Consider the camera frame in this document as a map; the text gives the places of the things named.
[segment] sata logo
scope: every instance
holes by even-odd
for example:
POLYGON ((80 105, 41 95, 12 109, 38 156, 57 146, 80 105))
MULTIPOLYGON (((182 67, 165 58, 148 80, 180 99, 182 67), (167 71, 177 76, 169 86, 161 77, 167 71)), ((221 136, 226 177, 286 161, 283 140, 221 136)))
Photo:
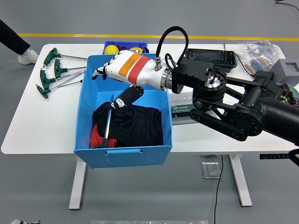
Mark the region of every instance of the sata logo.
POLYGON ((176 106, 176 107, 174 107, 173 108, 174 110, 180 110, 180 109, 188 109, 188 107, 187 106, 176 106))

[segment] green handle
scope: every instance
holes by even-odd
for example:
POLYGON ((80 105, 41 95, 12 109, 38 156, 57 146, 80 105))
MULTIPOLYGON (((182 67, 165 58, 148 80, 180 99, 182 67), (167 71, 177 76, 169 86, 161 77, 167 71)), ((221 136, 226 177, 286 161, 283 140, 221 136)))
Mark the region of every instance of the green handle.
POLYGON ((42 82, 43 88, 45 90, 49 89, 50 83, 56 82, 55 78, 47 79, 47 75, 46 75, 46 72, 44 70, 40 71, 40 77, 41 77, 41 82, 42 82))
POLYGON ((57 49, 53 48, 49 54, 46 56, 46 59, 44 60, 43 64, 48 65, 55 57, 61 57, 61 54, 57 53, 57 49))
POLYGON ((67 72, 67 71, 68 71, 67 68, 62 69, 60 67, 60 61, 59 61, 59 59, 56 59, 55 63, 54 63, 54 74, 55 74, 55 77, 59 78, 62 73, 67 72))
POLYGON ((42 94, 43 97, 45 97, 46 99, 48 98, 48 93, 51 92, 51 90, 43 90, 40 86, 36 85, 38 91, 40 92, 40 94, 42 94))

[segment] red stripe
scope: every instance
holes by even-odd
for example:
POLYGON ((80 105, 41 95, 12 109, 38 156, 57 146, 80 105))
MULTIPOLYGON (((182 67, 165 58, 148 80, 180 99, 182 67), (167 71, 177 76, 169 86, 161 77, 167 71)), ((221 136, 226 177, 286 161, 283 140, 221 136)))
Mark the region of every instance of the red stripe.
POLYGON ((140 71, 145 66, 146 62, 150 60, 149 57, 141 56, 139 60, 136 62, 136 64, 133 66, 132 70, 129 73, 128 81, 134 85, 137 85, 137 77, 140 73, 140 71))

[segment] white sneaker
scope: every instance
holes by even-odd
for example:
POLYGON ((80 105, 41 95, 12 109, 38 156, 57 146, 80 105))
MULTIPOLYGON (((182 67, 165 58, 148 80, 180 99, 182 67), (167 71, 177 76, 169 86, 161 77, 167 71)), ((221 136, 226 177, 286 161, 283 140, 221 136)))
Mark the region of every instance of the white sneaker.
MULTIPOLYGON (((24 221, 20 221, 20 220, 18 220, 18 219, 15 219, 11 224, 28 224, 28 223, 26 223, 26 222, 24 222, 24 221)), ((31 224, 41 224, 41 221, 40 221, 40 220, 37 220, 36 222, 31 223, 31 224)))
POLYGON ((21 65, 35 64, 38 59, 38 54, 34 50, 27 50, 24 54, 18 57, 18 63, 21 65))

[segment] orange band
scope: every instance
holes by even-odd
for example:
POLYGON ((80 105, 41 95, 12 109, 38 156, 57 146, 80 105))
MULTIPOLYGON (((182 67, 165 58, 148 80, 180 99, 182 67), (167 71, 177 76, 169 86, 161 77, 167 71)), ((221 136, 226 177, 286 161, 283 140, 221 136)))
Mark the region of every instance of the orange band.
POLYGON ((134 53, 122 66, 118 74, 121 76, 127 77, 127 74, 135 62, 141 57, 140 54, 134 53))

